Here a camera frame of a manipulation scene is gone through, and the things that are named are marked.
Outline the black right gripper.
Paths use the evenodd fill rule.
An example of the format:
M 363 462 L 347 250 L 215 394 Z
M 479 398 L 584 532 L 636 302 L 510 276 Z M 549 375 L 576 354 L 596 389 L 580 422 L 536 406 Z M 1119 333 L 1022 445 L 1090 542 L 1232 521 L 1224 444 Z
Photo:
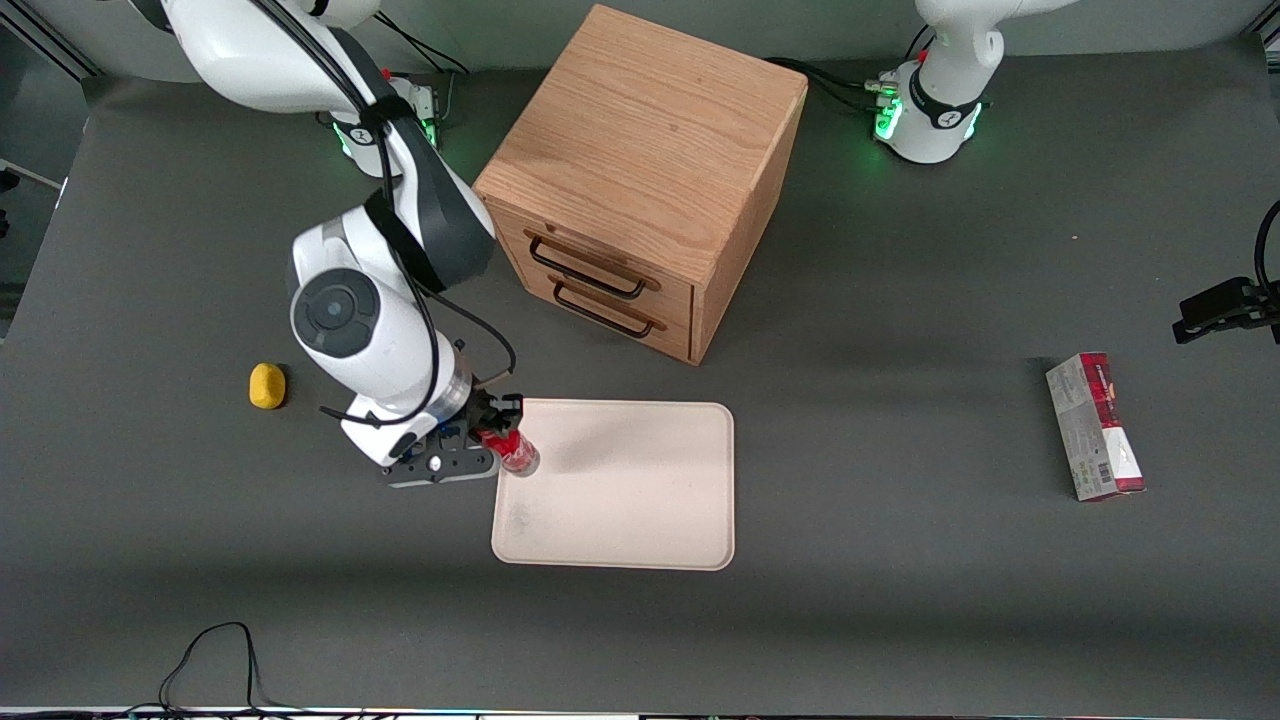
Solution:
M 471 393 L 463 409 L 436 428 L 436 445 L 444 451 L 494 448 L 499 430 L 518 429 L 524 401 L 520 393 Z

